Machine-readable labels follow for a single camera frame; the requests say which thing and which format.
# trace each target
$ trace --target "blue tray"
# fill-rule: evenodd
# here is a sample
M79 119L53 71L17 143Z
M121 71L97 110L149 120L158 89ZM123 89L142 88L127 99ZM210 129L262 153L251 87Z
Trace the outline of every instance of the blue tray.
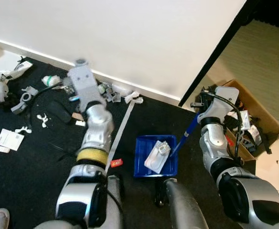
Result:
M173 157L169 155L160 174L145 167L145 160L149 156L157 140L161 142L166 141L169 144L171 148L170 154L176 147L176 137L174 135L139 136L136 139L134 177L168 177L177 174L177 154Z

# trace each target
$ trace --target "card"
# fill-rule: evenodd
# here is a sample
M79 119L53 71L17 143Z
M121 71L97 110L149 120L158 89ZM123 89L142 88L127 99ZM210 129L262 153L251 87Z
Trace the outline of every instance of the card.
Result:
M24 135L2 129L0 133L0 146L17 151L23 139Z

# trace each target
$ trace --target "wire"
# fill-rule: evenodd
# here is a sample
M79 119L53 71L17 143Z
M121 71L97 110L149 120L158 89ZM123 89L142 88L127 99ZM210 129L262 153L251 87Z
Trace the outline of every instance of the wire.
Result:
M57 87L59 85L61 85L62 82L59 82L59 83L56 83L55 85L53 86L50 86L50 87L46 87L42 90L40 90L33 98L31 98L30 101L27 102L27 114L26 114L26 118L27 118L27 121L28 121L28 127L29 128L32 128L32 123L31 123L31 108L33 107L33 103L34 103L34 100L39 96L41 95L43 92L46 92L54 87Z
M210 97L214 97L218 100L221 100L221 101L227 103L228 105L230 105L233 108L233 110L236 111L237 117L238 117L238 130L237 130L237 139L236 139L236 146L235 146L235 160L238 162L239 161L239 159L238 159L238 149L239 149L240 135L241 135L241 128L242 128L242 118L241 118L240 111L238 110L238 108L232 102L230 102L226 98L223 98L223 97L218 96L216 94L212 94L210 92L201 92L201 94L205 94L205 95L208 95Z
M122 209L120 202L117 200L117 198L109 190L107 190L107 194L113 199L113 201L116 203L120 213L123 215L124 211Z

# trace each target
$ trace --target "blue stick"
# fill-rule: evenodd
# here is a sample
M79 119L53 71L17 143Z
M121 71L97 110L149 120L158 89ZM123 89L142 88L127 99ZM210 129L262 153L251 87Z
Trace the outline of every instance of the blue stick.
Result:
M177 144L177 146L175 147L175 149L173 150L172 154L170 157L173 157L176 153L178 153L178 151L181 149L181 147L183 146L183 144L185 143L185 141L187 140L188 136L193 132L194 128L197 125L197 117L200 113L198 112L195 116L195 118L192 120L192 122L190 123L189 127L187 128L187 130L185 131L182 139L180 140L180 142Z

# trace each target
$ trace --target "white object in tray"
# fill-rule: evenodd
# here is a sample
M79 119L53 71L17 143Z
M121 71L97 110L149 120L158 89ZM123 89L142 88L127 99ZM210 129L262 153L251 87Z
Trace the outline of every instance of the white object in tray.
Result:
M145 160L145 167L160 174L169 156L170 150L171 148L166 141L157 141L148 158Z

